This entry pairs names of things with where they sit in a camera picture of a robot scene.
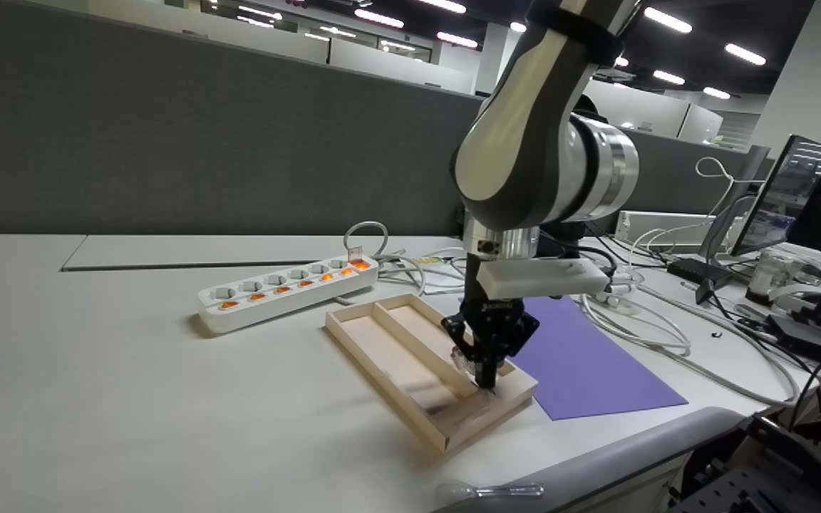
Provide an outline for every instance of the computer monitor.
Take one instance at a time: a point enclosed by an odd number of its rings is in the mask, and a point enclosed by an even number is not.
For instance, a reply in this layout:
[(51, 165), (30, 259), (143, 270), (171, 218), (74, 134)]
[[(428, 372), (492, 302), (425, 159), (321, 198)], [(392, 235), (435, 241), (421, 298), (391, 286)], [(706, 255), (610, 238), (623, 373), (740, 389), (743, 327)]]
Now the computer monitor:
[(821, 176), (821, 142), (790, 137), (774, 159), (731, 255), (748, 255), (787, 241)]

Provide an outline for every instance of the wooden frame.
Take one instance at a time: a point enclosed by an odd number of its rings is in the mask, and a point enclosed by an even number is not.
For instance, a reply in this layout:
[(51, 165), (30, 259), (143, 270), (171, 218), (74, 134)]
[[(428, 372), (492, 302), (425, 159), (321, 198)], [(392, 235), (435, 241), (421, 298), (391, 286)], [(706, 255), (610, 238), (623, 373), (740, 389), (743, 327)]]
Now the wooden frame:
[(327, 315), (324, 327), (391, 410), (441, 453), (520, 410), (535, 379), (503, 365), (495, 390), (478, 390), (449, 360), (439, 322), (419, 298), (392, 298)]

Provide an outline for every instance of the ceiling light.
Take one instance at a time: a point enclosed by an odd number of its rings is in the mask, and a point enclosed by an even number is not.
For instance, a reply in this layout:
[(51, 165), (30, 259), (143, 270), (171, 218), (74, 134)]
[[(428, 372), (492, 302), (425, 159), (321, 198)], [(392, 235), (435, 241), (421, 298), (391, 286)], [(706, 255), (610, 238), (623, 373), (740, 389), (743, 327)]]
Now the ceiling light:
[(462, 4), (453, 4), (453, 0), (421, 0), (421, 4), (429, 4), (429, 5), (453, 11), (453, 15), (465, 15), (468, 11)]
[(666, 15), (666, 11), (659, 11), (659, 10), (644, 10), (644, 18), (653, 21), (653, 24), (660, 24), (670, 33), (679, 33), (679, 34), (689, 34), (693, 33), (689, 24), (683, 24), (683, 21), (679, 21), (679, 18)]
[(237, 18), (237, 21), (245, 21), (248, 27), (274, 30), (270, 24), (258, 24), (258, 21), (250, 21), (250, 18)]
[(730, 101), (730, 91), (720, 91), (720, 90), (701, 90), (701, 91), (717, 101)]
[(311, 40), (324, 40), (324, 44), (327, 44), (327, 38), (321, 38), (321, 34), (314, 34), (314, 33), (305, 33), (305, 38), (311, 38)]
[(738, 57), (738, 60), (746, 60), (746, 64), (753, 64), (753, 65), (763, 65), (763, 57), (754, 55), (754, 52), (746, 52), (743, 45), (726, 44), (723, 52), (731, 55), (731, 57)]
[(355, 38), (354, 33), (341, 33), (337, 27), (319, 27), (319, 33), (338, 34), (338, 38)]
[(465, 50), (475, 50), (475, 40), (458, 38), (458, 34), (446, 34), (446, 33), (435, 33), (439, 40), (453, 44), (453, 45), (465, 45)]
[(366, 24), (381, 24), (381, 27), (405, 30), (402, 21), (385, 18), (385, 15), (366, 11), (366, 10), (355, 10), (354, 18), (366, 21)]
[(238, 5), (238, 11), (250, 11), (250, 15), (270, 18), (270, 21), (285, 21), (280, 11), (261, 11), (261, 10), (250, 10), (250, 5)]
[(660, 82), (671, 82), (671, 87), (683, 87), (687, 82), (683, 78), (660, 71), (660, 70), (656, 70), (653, 78), (660, 80)]

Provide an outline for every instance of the gray partition wall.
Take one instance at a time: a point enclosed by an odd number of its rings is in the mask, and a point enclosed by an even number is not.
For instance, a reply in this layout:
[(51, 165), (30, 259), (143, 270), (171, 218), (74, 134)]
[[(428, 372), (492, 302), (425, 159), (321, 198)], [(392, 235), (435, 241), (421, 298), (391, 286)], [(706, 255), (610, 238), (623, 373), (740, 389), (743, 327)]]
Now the gray partition wall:
[(0, 0), (0, 235), (446, 235), (475, 108)]

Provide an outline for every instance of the table surface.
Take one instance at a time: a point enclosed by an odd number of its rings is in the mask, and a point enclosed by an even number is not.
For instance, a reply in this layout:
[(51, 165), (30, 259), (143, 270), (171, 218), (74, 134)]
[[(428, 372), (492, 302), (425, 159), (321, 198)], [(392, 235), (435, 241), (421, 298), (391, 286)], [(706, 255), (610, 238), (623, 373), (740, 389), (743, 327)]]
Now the table surface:
[[(391, 248), (462, 255), (449, 241)], [(425, 456), (321, 330), (338, 306), (228, 336), (193, 316), (200, 288), (338, 252), (337, 238), (0, 238), (0, 513), (428, 511), (441, 481), (502, 486), (699, 407), (763, 410), (620, 343), (687, 406), (570, 422), (529, 406), (458, 453)], [(173, 268), (220, 262), (237, 268)], [(355, 302), (406, 290), (378, 283)], [(636, 299), (693, 335), (693, 362), (787, 396), (746, 343)], [(458, 298), (429, 302), (453, 310)]]

